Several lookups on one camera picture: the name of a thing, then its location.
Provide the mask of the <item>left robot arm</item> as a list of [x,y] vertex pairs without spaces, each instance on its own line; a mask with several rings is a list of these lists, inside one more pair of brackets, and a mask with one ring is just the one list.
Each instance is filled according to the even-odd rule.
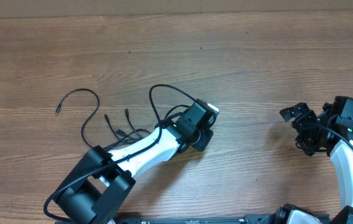
[[65,213],[61,222],[111,223],[136,183],[151,167],[189,147],[204,151],[219,109],[197,99],[185,111],[161,120],[147,137],[122,149],[91,148],[52,196]]

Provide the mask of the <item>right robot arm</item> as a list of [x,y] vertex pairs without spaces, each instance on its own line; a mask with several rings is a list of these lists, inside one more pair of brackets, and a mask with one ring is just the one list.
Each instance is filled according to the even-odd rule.
[[307,156],[325,152],[337,175],[340,212],[326,223],[353,223],[353,98],[336,96],[316,115],[304,102],[280,110],[298,135],[295,145]]

